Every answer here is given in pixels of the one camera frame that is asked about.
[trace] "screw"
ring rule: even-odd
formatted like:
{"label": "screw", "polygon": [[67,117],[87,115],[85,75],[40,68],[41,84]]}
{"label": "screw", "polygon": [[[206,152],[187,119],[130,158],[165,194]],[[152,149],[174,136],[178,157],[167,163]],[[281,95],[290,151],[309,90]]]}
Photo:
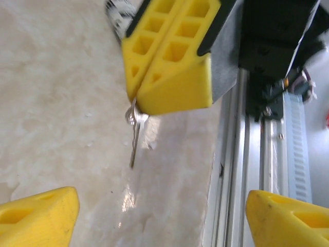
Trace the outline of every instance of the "screw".
{"label": "screw", "polygon": [[282,133],[279,134],[279,139],[284,140],[284,135]]}
{"label": "screw", "polygon": [[266,107],[266,110],[264,111],[264,115],[267,117],[270,117],[272,115],[272,110],[270,107]]}

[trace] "yellow block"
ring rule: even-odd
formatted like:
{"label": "yellow block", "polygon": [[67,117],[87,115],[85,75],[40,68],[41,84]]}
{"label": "yellow block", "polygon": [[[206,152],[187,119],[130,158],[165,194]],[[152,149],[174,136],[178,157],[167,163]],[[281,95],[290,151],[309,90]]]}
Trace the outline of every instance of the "yellow block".
{"label": "yellow block", "polygon": [[0,205],[0,246],[68,246],[79,212],[77,191],[64,187]]}
{"label": "yellow block", "polygon": [[327,208],[255,190],[246,215],[256,247],[329,247]]}
{"label": "yellow block", "polygon": [[127,93],[130,100],[137,98],[142,112],[158,115],[212,105],[210,53],[198,56],[197,50],[220,7],[219,0],[150,2],[122,43]]}

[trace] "metal key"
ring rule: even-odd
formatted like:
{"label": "metal key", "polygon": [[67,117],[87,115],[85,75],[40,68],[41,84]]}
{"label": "metal key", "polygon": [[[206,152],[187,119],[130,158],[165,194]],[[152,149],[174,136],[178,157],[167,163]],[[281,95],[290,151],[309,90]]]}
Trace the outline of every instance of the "metal key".
{"label": "metal key", "polygon": [[138,146],[139,133],[144,129],[144,124],[149,116],[140,111],[137,106],[136,99],[133,100],[131,107],[125,113],[125,119],[127,123],[133,125],[134,128],[134,139],[133,139],[133,151],[130,158],[130,168],[134,168],[134,162],[136,157],[136,151]]}

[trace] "white marble floor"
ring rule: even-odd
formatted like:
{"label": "white marble floor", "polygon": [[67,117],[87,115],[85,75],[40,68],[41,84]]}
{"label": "white marble floor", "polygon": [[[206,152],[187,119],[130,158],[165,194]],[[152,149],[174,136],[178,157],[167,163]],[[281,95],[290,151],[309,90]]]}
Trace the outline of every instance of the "white marble floor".
{"label": "white marble floor", "polygon": [[0,0],[0,46],[0,203],[74,186],[70,246],[201,245],[220,102],[151,117],[131,171],[103,0]]}

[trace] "yellow 3d-printed part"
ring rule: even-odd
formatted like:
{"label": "yellow 3d-printed part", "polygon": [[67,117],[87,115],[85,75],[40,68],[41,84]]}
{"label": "yellow 3d-printed part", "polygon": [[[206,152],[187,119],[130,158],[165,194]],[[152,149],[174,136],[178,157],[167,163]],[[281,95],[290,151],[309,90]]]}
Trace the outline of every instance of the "yellow 3d-printed part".
{"label": "yellow 3d-printed part", "polygon": [[251,191],[246,215],[256,247],[328,247],[329,209]]}
{"label": "yellow 3d-printed part", "polygon": [[0,246],[68,246],[78,212],[78,195],[72,187],[2,204]]}
{"label": "yellow 3d-printed part", "polygon": [[220,2],[185,1],[163,39],[137,93],[141,110],[150,115],[212,105],[210,53],[197,55]]}
{"label": "yellow 3d-printed part", "polygon": [[184,2],[150,1],[134,32],[122,40],[126,88],[130,101],[136,97],[155,52]]}

